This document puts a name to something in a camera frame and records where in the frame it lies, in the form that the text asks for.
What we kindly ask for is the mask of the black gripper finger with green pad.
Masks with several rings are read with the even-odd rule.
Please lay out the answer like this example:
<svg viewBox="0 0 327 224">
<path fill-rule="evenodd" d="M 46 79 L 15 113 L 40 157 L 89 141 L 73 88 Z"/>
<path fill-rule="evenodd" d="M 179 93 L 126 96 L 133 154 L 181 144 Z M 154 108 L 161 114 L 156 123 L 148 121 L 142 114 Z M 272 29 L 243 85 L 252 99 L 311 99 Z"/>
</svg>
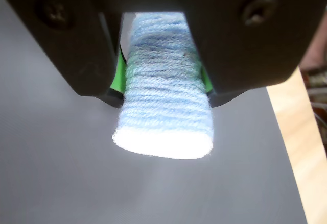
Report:
<svg viewBox="0 0 327 224">
<path fill-rule="evenodd" d="M 212 85 L 212 107 L 285 81 L 300 63 L 326 0 L 181 0 Z"/>
<path fill-rule="evenodd" d="M 7 0 L 65 81 L 80 96 L 119 107 L 112 88 L 120 53 L 121 13 L 105 0 Z"/>
</svg>

